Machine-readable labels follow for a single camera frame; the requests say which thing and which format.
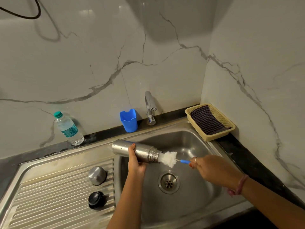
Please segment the sink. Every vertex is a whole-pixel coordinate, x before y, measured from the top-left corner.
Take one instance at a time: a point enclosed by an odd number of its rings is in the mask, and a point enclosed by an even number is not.
[[[154,146],[162,152],[176,151],[178,159],[190,160],[215,154],[232,163],[215,142],[203,141],[189,122],[127,140]],[[114,176],[119,177],[114,187],[118,203],[128,174],[128,158],[116,156],[114,167]],[[170,168],[162,163],[151,163],[147,166],[143,183],[142,227],[181,227],[244,201],[242,196],[232,198],[225,188],[205,181],[187,164],[177,162]]]
[[[105,228],[128,174],[128,158],[112,153],[117,139],[177,151],[178,159],[216,154],[233,164],[216,142],[204,142],[186,118],[119,135],[21,164],[0,201],[0,229]],[[88,179],[88,171],[97,165],[108,173],[100,186]],[[103,208],[89,208],[93,191],[107,197]],[[171,169],[154,163],[145,174],[141,228],[202,229],[250,207],[242,196],[231,198],[187,164]]]

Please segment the pink bracelet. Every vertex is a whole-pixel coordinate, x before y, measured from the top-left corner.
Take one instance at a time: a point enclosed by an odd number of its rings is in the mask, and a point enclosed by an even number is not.
[[[238,182],[238,186],[237,186],[237,189],[236,191],[234,190],[231,190],[231,189],[227,189],[227,193],[233,197],[234,195],[240,195],[240,193],[242,192],[242,187],[244,186],[244,183],[246,181],[246,179],[249,177],[249,175],[244,175],[241,180],[239,180]]]

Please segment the drain strainer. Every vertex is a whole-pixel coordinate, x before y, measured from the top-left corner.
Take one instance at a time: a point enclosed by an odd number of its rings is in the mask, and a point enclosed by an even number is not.
[[[180,180],[177,174],[171,170],[167,170],[159,176],[158,185],[164,193],[173,194],[179,189]]]

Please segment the basket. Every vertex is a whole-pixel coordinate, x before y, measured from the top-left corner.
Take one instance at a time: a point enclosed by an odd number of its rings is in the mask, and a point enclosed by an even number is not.
[[[205,134],[201,128],[195,123],[195,121],[192,119],[191,117],[191,112],[194,111],[195,109],[197,108],[200,108],[202,106],[205,106],[205,105],[208,105],[209,106],[209,109],[212,113],[212,115],[220,122],[222,123],[225,127],[229,128],[231,127],[230,129],[228,130],[225,130],[225,131],[222,131],[222,132],[219,132],[219,133],[215,133],[215,134],[212,134],[212,135],[207,135]],[[193,107],[190,107],[190,108],[187,108],[185,110],[185,113],[186,115],[188,116],[188,120],[189,122],[192,124],[192,126],[196,129],[197,133],[199,133],[199,135],[202,137],[202,139],[204,141],[211,141],[211,140],[215,140],[217,138],[220,138],[222,136],[225,136],[225,135],[228,135],[229,132],[233,131],[235,129],[235,124],[233,124],[232,121],[230,121],[228,118],[226,118],[225,115],[223,115],[220,111],[218,111],[217,108],[215,108],[212,104],[200,104],[200,105],[196,105],[196,106],[193,106]]]

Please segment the faucet spout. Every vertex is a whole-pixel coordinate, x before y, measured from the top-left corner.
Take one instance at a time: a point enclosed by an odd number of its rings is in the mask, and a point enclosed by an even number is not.
[[[155,101],[153,100],[153,96],[150,93],[150,91],[146,91],[144,96],[145,96],[146,115],[147,115],[148,123],[150,125],[154,125],[156,123],[156,120],[153,116],[153,111],[157,110]]]

